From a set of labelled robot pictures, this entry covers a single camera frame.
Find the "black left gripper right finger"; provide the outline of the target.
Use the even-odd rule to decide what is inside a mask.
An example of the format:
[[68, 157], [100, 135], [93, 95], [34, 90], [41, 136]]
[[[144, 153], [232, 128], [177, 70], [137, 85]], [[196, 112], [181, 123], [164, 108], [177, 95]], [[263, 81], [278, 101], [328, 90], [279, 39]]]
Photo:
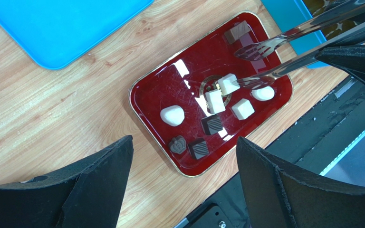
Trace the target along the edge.
[[237, 164], [254, 228], [365, 228], [365, 187], [333, 180], [239, 137]]

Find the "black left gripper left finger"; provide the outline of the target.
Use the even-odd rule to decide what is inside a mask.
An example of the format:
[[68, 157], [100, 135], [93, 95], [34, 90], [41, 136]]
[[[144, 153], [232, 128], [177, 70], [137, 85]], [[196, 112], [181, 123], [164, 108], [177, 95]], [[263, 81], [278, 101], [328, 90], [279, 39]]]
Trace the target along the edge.
[[124, 136], [61, 169], [0, 185], [0, 228], [114, 228], [134, 154]]

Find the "white egg-shaped chocolate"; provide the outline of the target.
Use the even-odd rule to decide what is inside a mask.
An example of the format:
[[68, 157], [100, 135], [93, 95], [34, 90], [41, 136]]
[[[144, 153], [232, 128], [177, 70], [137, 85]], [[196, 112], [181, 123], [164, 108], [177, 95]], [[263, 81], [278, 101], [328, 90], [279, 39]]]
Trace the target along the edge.
[[251, 94], [259, 101], [268, 101], [275, 96], [275, 91], [271, 86], [267, 86], [261, 89], [252, 90]]

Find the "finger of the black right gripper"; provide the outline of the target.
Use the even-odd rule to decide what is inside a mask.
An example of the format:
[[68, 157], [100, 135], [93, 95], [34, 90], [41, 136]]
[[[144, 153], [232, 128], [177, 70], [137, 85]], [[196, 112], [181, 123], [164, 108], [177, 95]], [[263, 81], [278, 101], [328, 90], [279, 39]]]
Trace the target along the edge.
[[365, 45], [327, 47], [316, 59], [357, 78], [365, 85]]

